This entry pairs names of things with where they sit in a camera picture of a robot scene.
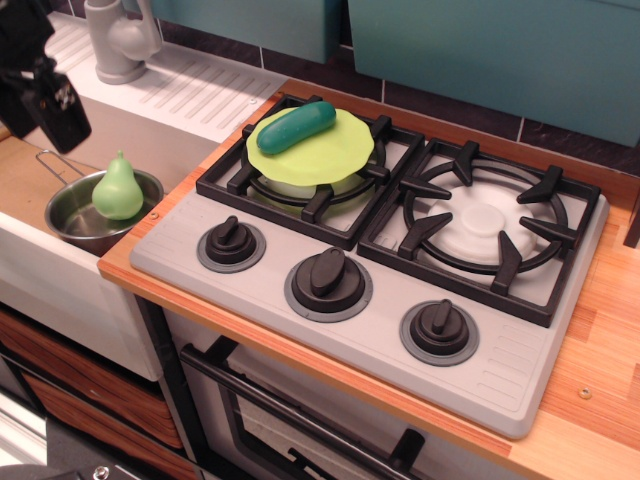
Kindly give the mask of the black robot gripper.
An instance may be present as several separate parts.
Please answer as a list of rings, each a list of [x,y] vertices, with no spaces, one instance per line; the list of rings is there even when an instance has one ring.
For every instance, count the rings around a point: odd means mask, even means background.
[[[42,1],[1,2],[1,122],[18,138],[37,126],[66,154],[92,128],[75,88],[45,54],[54,34],[48,13]]]

